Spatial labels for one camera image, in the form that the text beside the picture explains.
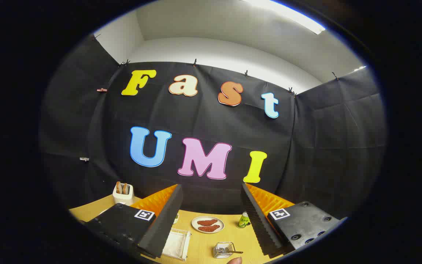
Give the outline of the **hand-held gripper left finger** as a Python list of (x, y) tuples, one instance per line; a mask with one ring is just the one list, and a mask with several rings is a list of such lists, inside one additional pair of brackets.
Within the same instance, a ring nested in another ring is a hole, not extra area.
[(183, 201), (181, 184), (151, 194), (132, 205), (114, 204), (89, 221), (88, 230), (132, 257), (161, 257)]

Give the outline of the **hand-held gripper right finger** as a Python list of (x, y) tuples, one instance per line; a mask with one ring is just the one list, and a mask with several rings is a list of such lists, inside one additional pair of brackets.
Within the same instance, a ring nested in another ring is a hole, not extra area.
[(241, 200), (268, 257), (300, 251), (345, 222), (311, 202), (295, 204), (248, 183), (242, 184)]

